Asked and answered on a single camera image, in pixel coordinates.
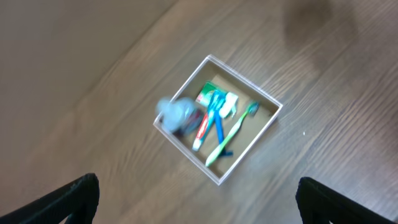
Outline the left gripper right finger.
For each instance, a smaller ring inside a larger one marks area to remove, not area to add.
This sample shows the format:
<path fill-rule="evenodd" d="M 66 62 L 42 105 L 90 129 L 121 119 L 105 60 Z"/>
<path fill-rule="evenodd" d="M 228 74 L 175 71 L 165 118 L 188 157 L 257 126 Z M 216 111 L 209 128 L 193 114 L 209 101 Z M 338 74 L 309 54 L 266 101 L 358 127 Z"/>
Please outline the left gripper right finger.
<path fill-rule="evenodd" d="M 295 199 L 303 224 L 394 224 L 310 177 L 299 180 Z"/>

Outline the teal toothpaste tube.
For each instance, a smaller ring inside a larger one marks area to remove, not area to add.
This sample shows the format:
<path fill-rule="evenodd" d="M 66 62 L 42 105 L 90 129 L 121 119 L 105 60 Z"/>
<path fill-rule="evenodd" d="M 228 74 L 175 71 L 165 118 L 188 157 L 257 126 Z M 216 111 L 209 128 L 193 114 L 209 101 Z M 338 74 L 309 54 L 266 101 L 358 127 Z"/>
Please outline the teal toothpaste tube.
<path fill-rule="evenodd" d="M 192 149 L 194 151 L 198 151 L 202 145 L 202 143 L 205 141 L 205 138 L 207 134 L 209 133 L 213 123 L 215 123 L 215 106 L 219 100 L 224 100 L 222 98 L 222 94 L 220 91 L 215 90 L 212 94 L 210 104 L 207 107 L 207 111 L 203 117 L 203 120 L 201 122 L 201 125 L 199 127 L 199 130 L 197 132 L 197 135 L 195 137 L 195 140 L 193 142 Z"/>

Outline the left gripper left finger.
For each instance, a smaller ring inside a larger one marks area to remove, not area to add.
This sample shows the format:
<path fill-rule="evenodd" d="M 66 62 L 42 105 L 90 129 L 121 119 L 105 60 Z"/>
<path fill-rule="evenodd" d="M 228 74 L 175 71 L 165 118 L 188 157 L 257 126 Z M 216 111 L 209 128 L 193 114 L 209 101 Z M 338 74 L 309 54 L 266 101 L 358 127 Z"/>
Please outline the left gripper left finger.
<path fill-rule="evenodd" d="M 92 223 L 100 200 L 99 180 L 87 173 L 1 217 L 1 223 Z"/>

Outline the dark blue soap pump bottle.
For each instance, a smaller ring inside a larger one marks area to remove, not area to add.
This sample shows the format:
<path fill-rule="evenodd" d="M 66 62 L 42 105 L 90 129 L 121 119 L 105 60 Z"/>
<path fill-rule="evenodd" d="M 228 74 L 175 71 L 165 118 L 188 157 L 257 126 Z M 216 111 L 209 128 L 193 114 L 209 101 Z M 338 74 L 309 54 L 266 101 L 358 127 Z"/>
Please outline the dark blue soap pump bottle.
<path fill-rule="evenodd" d="M 194 132 L 201 124 L 204 113 L 191 98 L 180 98 L 172 101 L 169 97 L 163 97 L 156 106 L 156 112 L 161 117 L 163 130 L 186 136 Z"/>

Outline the green soap bar package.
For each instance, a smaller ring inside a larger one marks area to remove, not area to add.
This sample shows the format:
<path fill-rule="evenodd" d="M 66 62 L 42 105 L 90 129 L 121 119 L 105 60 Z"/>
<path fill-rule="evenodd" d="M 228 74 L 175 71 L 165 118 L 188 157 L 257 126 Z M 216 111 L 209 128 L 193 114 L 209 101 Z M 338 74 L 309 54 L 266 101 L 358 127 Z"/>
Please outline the green soap bar package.
<path fill-rule="evenodd" d="M 225 102 L 219 111 L 220 116 L 222 118 L 227 118 L 229 115 L 233 117 L 237 112 L 238 95 L 222 89 L 211 81 L 207 81 L 204 84 L 195 101 L 207 108 L 215 90 L 220 91 L 223 95 L 222 98 L 225 99 Z"/>

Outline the blue disposable razor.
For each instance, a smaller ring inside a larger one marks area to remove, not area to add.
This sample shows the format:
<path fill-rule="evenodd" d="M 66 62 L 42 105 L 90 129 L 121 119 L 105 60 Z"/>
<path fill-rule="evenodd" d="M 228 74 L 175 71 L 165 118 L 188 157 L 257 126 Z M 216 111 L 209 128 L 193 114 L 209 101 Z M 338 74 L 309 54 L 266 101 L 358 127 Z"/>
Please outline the blue disposable razor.
<path fill-rule="evenodd" d="M 220 109 L 222 108 L 224 102 L 225 100 L 219 100 L 215 106 L 215 124 L 216 124 L 216 132 L 219 144 L 221 144 L 224 141 L 222 119 L 220 116 Z M 227 151 L 226 148 L 224 148 L 220 153 L 220 157 L 231 157 L 231 156 L 233 156 L 233 151 Z"/>

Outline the green toothbrush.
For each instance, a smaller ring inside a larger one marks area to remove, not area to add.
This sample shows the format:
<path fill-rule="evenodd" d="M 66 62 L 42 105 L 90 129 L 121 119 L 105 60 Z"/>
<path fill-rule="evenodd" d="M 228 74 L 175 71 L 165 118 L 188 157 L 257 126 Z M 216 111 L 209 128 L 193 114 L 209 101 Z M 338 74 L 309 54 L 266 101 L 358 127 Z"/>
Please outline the green toothbrush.
<path fill-rule="evenodd" d="M 242 126 L 242 123 L 245 119 L 246 116 L 250 115 L 250 116 L 254 116 L 257 112 L 257 110 L 259 109 L 259 103 L 256 101 L 253 101 L 252 103 L 250 103 L 248 105 L 248 107 L 246 108 L 246 110 L 244 111 L 244 113 L 240 116 L 240 118 L 238 119 L 238 121 L 233 125 L 233 127 L 231 128 L 231 130 L 229 131 L 228 135 L 225 137 L 225 139 L 223 140 L 222 143 L 220 143 L 212 152 L 211 154 L 207 157 L 206 161 L 205 161 L 205 166 L 209 167 L 210 165 L 212 165 L 212 163 L 214 163 L 214 161 L 217 160 L 217 158 L 219 157 L 219 155 L 221 154 L 221 152 L 224 150 L 224 148 L 226 147 L 226 145 L 230 142 L 230 140 L 232 140 L 232 138 L 234 138 L 234 136 L 236 135 L 236 133 L 240 130 L 240 127 Z"/>

